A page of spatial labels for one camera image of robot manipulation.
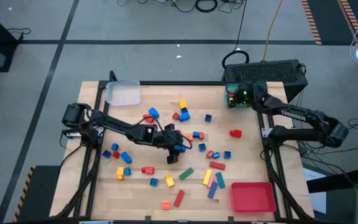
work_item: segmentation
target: green block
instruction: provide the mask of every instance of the green block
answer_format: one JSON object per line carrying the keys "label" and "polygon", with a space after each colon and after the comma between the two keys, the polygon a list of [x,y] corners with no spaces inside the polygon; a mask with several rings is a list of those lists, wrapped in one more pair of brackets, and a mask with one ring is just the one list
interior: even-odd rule
{"label": "green block", "polygon": [[179,175],[179,179],[184,180],[184,179],[186,179],[186,177],[188,177],[193,172],[194,172],[194,170],[190,167],[189,169],[187,169],[186,171],[184,171],[182,174]]}
{"label": "green block", "polygon": [[216,178],[218,179],[219,187],[224,188],[224,181],[223,181],[222,173],[217,172],[215,175],[216,175]]}

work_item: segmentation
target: red tray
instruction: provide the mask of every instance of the red tray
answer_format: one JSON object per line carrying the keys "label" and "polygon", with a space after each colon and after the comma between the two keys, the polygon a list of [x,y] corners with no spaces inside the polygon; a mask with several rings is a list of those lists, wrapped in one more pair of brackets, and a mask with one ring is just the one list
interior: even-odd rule
{"label": "red tray", "polygon": [[233,183],[231,205],[236,212],[274,212],[276,204],[269,182]]}

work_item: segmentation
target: transparent bin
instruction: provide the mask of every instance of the transparent bin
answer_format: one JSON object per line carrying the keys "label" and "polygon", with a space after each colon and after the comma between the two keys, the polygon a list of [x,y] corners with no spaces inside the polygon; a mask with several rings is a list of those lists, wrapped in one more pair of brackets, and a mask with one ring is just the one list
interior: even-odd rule
{"label": "transparent bin", "polygon": [[140,103],[139,81],[109,82],[106,85],[106,101],[111,106],[138,105]]}

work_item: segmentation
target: wooden tabletop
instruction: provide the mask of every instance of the wooden tabletop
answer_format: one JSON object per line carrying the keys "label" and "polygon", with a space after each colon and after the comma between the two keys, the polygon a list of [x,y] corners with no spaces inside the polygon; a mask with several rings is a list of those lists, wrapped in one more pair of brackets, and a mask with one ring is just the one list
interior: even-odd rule
{"label": "wooden tabletop", "polygon": [[[93,106],[97,86],[98,82],[83,82],[78,102]],[[267,83],[267,86],[271,95],[286,101],[282,83]],[[189,121],[179,122],[172,119],[174,112],[180,113],[179,99],[184,99],[187,103],[191,116]],[[228,109],[224,103],[224,86],[141,86],[139,105],[110,106],[109,115],[128,123],[136,123],[142,119],[143,114],[147,114],[150,107],[156,108],[160,113],[158,120],[162,126],[174,123],[186,136],[193,131],[202,131],[205,139],[195,139],[193,149],[182,154],[179,162],[168,165],[167,151],[139,146],[128,141],[123,135],[106,131],[102,150],[112,152],[111,144],[115,142],[119,145],[119,152],[126,151],[131,155],[132,164],[127,165],[121,158],[101,158],[92,219],[144,220],[145,216],[150,215],[152,220],[225,221],[228,216],[233,216],[235,221],[274,221],[273,213],[236,213],[231,207],[230,185],[233,182],[268,181],[265,162],[259,157],[262,141],[257,113],[254,110]],[[206,114],[212,115],[212,122],[204,121]],[[292,127],[289,118],[274,116],[274,121],[275,124]],[[242,137],[231,137],[231,129],[241,129]],[[79,142],[79,139],[69,140],[65,156],[74,150]],[[207,150],[204,152],[198,150],[198,144],[201,143],[206,144]],[[287,141],[286,144],[296,146],[293,141]],[[218,188],[213,199],[207,197],[209,189],[202,184],[206,169],[210,169],[210,159],[206,158],[208,150],[220,152],[221,158],[214,161],[226,165],[226,170],[222,171],[226,188]],[[305,212],[313,216],[299,152],[286,146],[282,146],[280,150],[287,187]],[[223,159],[223,151],[231,151],[231,159]],[[84,154],[85,149],[80,149],[63,166],[50,215],[57,214],[77,190]],[[129,166],[132,175],[118,180],[117,166]],[[154,175],[141,173],[143,166],[154,166]],[[189,167],[194,169],[194,173],[185,180],[180,180],[178,176]],[[167,187],[165,174],[172,175],[175,186]],[[150,178],[158,179],[157,187],[150,186]],[[181,189],[185,191],[185,196],[180,207],[176,208],[173,202]],[[281,216],[285,217],[282,195],[278,189],[277,192]],[[87,190],[83,198],[81,214],[85,214]],[[170,210],[162,210],[162,200],[171,202]]]}

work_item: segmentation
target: yellow cable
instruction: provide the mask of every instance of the yellow cable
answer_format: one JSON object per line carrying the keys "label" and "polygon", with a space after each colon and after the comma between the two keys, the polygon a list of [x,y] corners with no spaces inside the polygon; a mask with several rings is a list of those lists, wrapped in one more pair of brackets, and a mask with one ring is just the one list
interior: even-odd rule
{"label": "yellow cable", "polygon": [[265,45],[265,53],[264,53],[264,59],[265,60],[265,56],[266,56],[266,52],[267,52],[267,46],[269,44],[269,37],[270,37],[270,32],[272,31],[273,25],[274,25],[274,21],[276,20],[277,14],[281,8],[281,4],[283,3],[283,0],[280,0],[280,3],[278,4],[277,10],[276,10],[276,14],[274,15],[272,24],[270,25],[270,28],[268,30],[268,34],[267,34],[267,39],[266,39],[266,45]]}

